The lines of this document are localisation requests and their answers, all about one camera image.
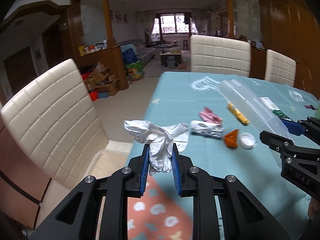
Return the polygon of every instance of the person's hand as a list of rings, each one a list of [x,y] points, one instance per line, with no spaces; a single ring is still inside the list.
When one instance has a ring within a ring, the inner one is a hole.
[[[311,198],[308,208],[308,216],[313,220],[318,212],[320,211],[320,202],[316,201],[314,198]]]

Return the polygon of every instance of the silver foil wrapper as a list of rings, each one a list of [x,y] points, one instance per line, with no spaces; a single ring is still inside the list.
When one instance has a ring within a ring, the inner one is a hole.
[[[213,138],[221,138],[224,130],[224,126],[222,124],[202,122],[197,120],[191,121],[189,127],[192,133]]]

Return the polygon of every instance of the white bottle cap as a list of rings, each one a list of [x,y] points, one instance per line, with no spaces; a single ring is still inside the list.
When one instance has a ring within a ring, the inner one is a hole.
[[[240,134],[240,145],[245,149],[250,149],[256,146],[256,139],[250,133],[244,132]]]

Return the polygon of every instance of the teal tablecloth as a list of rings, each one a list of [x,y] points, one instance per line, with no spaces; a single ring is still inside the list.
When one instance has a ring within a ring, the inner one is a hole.
[[[239,129],[240,133],[253,134],[257,146],[250,150],[241,147],[229,149],[222,140],[190,134],[188,146],[182,154],[189,156],[194,165],[210,175],[221,178],[228,174],[235,175],[280,222],[292,240],[297,239],[306,228],[310,196],[280,176],[281,169],[268,147],[259,141],[259,134],[252,125],[243,126],[227,110],[227,101],[216,88],[223,80],[231,79],[247,85],[259,97],[269,97],[294,121],[315,114],[314,110],[304,105],[319,104],[313,95],[288,85],[236,75],[165,72],[159,80],[144,120],[159,126],[183,122],[189,124],[191,120],[200,120],[198,112],[207,106],[224,119],[225,133]],[[304,136],[293,137],[296,145],[318,147]],[[140,155],[142,149],[143,145],[135,142],[129,159]],[[164,193],[192,218],[192,198],[176,195],[172,173],[158,173],[153,178]]]

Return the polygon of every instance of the pink crumpled paper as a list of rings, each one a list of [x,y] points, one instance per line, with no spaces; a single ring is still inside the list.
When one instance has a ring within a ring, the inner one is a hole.
[[[203,111],[199,112],[199,116],[204,122],[222,124],[223,119],[217,116],[211,109],[205,107]]]

